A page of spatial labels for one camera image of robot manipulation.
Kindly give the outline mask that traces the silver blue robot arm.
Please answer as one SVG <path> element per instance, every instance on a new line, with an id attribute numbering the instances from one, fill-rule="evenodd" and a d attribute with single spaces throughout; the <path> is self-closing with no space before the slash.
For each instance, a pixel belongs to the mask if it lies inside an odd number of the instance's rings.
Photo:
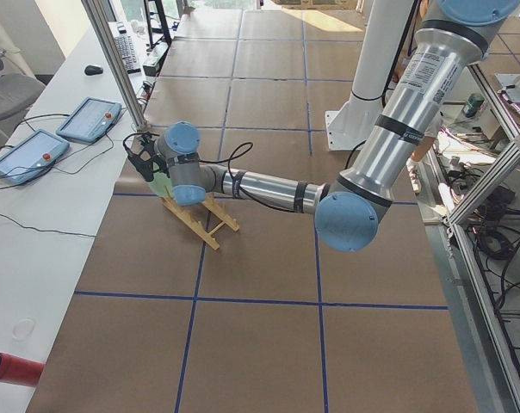
<path id="1" fill-rule="evenodd" d="M 314 185 L 251 171 L 228 161 L 200 159 L 200 134 L 181 121 L 154 143 L 159 168 L 177 204 L 203 202 L 210 193 L 253 200 L 285 213 L 310 213 L 321 239 L 335 250 L 366 247 L 393 204 L 392 188 L 463 70 L 481 61 L 517 8 L 515 1 L 432 1 L 417 19 L 413 1 L 377 1 L 350 99 L 330 115 L 340 143 L 362 140 L 354 163 L 334 182 Z"/>

